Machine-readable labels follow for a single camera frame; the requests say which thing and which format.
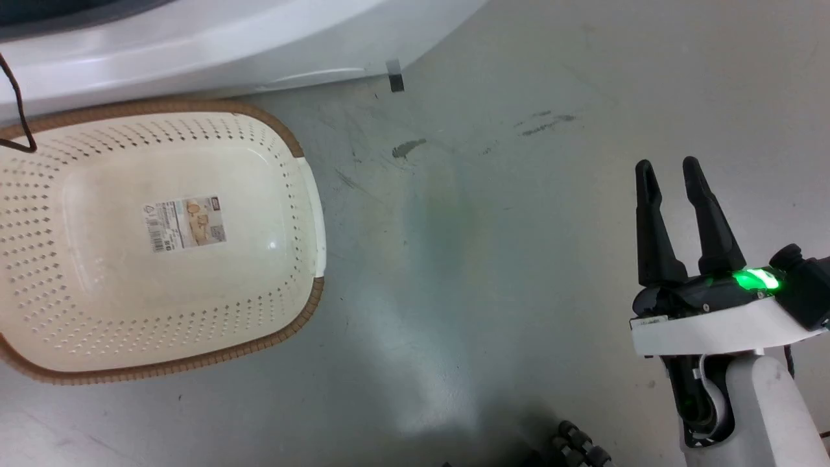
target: washing machine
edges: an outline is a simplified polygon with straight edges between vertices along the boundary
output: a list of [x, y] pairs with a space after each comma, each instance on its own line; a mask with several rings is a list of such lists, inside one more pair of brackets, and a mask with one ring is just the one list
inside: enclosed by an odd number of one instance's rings
[[[3, 2], [0, 53], [29, 116], [153, 96], [239, 96], [395, 77], [485, 2]], [[0, 123], [16, 118], [12, 89], [0, 86]]]

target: green light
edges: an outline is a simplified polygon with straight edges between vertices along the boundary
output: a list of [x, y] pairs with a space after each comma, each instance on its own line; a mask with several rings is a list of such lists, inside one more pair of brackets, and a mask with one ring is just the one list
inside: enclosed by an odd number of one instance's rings
[[781, 287], [781, 283], [774, 275], [763, 269], [746, 269], [735, 271], [732, 277], [738, 281], [738, 285], [746, 290], [766, 289], [775, 290]]

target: laundry basket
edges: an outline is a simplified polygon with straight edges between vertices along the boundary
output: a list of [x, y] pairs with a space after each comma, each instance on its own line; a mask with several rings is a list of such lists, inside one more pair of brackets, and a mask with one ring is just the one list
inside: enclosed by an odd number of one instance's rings
[[31, 127], [35, 154], [0, 148], [10, 365], [55, 384], [133, 380], [273, 346], [309, 320], [323, 215], [276, 118], [236, 102], [157, 101]]

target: floor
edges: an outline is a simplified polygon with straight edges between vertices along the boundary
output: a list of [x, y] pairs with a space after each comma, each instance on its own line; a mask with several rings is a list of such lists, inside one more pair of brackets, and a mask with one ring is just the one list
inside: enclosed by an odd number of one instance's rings
[[[750, 265], [830, 253], [830, 7], [493, 0], [404, 72], [251, 96], [304, 146], [329, 267], [277, 348], [174, 376], [53, 387], [0, 366], [0, 465], [498, 465], [557, 417], [620, 465], [682, 465], [638, 358], [633, 168], [700, 254], [695, 155]], [[793, 347], [820, 430], [830, 337]]]

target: brown basket rim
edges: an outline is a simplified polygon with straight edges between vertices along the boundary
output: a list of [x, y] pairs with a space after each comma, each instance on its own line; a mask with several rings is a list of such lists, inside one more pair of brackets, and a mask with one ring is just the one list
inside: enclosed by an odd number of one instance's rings
[[[29, 123], [32, 133], [52, 130], [62, 126], [77, 125], [91, 121], [107, 120], [125, 116], [138, 116], [147, 114], [163, 114], [174, 112], [227, 112], [243, 114], [253, 117], [270, 126], [286, 143], [294, 157], [304, 157], [300, 143], [281, 121], [271, 114], [257, 109], [248, 104], [234, 101], [137, 101], [126, 104], [111, 106], [91, 107], [79, 111], [68, 111], [66, 113], [48, 116]], [[20, 125], [8, 126], [0, 129], [0, 138], [13, 140], [23, 136], [23, 128]], [[127, 366], [110, 370], [98, 371], [55, 371], [38, 366], [26, 357], [20, 355], [8, 343], [0, 333], [0, 360], [5, 361], [12, 368], [34, 380], [48, 382], [55, 385], [82, 385], [97, 384], [116, 381], [132, 381], [149, 378], [151, 376], [162, 376], [181, 371], [201, 368], [221, 361], [231, 360], [239, 356], [247, 355], [274, 346], [285, 339], [296, 334], [310, 319], [320, 302], [323, 294], [324, 278], [315, 278], [311, 284], [311, 293], [300, 314], [288, 323], [281, 330], [253, 341], [243, 342], [235, 346], [226, 347], [216, 351], [210, 351], [196, 356], [189, 356], [177, 360], [154, 363], [141, 366]]]

